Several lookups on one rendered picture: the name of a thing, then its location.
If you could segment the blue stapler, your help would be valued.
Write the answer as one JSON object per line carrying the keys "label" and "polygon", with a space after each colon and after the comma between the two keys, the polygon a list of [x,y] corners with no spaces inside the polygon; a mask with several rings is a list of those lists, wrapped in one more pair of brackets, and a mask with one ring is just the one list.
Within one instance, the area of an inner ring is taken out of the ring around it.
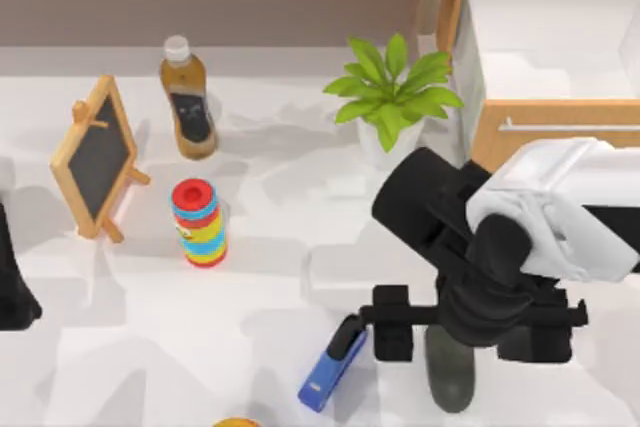
{"label": "blue stapler", "polygon": [[298,392],[298,400],[319,413],[326,406],[342,376],[365,341],[367,327],[357,314],[349,314],[334,332]]}

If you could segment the pale wooden drawer front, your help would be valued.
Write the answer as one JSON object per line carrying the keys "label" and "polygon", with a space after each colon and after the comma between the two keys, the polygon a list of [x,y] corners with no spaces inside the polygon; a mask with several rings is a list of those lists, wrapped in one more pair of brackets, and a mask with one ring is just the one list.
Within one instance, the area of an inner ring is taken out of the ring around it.
{"label": "pale wooden drawer front", "polygon": [[462,114],[465,157],[494,172],[513,157],[552,163],[584,144],[640,147],[640,132],[502,132],[516,124],[640,124],[640,99],[487,99]]}

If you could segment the stack of coloured rings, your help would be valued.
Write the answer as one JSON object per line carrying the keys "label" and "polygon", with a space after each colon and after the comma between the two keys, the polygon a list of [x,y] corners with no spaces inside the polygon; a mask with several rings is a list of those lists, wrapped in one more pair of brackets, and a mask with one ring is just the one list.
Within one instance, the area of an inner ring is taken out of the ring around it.
{"label": "stack of coloured rings", "polygon": [[221,263],[228,241],[214,186],[201,178],[185,179],[173,188],[170,205],[185,258],[199,268]]}

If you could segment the green plant in white pot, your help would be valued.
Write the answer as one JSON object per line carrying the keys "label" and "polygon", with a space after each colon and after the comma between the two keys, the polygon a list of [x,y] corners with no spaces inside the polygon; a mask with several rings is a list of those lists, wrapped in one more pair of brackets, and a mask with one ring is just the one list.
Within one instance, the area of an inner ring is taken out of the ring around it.
{"label": "green plant in white pot", "polygon": [[428,118],[446,120],[449,110],[464,107],[449,86],[451,55],[434,51],[411,62],[400,33],[391,36],[384,50],[358,37],[350,37],[348,45],[355,60],[323,92],[344,101],[334,123],[354,123],[365,158],[386,171],[417,147]]}

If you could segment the brown bottle with white cap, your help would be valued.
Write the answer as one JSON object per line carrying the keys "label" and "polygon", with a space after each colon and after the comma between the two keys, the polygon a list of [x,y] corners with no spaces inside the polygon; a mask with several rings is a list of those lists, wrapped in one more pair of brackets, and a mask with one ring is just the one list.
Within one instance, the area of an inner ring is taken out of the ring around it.
{"label": "brown bottle with white cap", "polygon": [[172,35],[165,40],[159,73],[179,152],[194,161],[211,156],[218,136],[208,105],[207,71],[184,36]]}

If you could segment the wooden framed blackboard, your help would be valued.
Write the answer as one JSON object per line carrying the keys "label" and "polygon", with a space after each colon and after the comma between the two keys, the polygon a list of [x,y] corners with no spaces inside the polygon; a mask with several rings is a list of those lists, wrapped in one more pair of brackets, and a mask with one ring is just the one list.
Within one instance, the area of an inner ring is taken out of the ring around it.
{"label": "wooden framed blackboard", "polygon": [[104,232],[114,243],[124,240],[111,210],[129,182],[150,183],[136,159],[115,78],[102,75],[88,98],[73,105],[72,124],[50,161],[80,236],[92,239]]}

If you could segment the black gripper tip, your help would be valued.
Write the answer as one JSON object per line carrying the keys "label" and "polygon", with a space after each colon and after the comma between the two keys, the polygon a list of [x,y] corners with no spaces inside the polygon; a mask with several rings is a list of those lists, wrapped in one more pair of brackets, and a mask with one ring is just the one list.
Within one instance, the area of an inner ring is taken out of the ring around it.
{"label": "black gripper tip", "polygon": [[6,211],[0,202],[0,332],[26,330],[42,313],[40,303],[21,275]]}

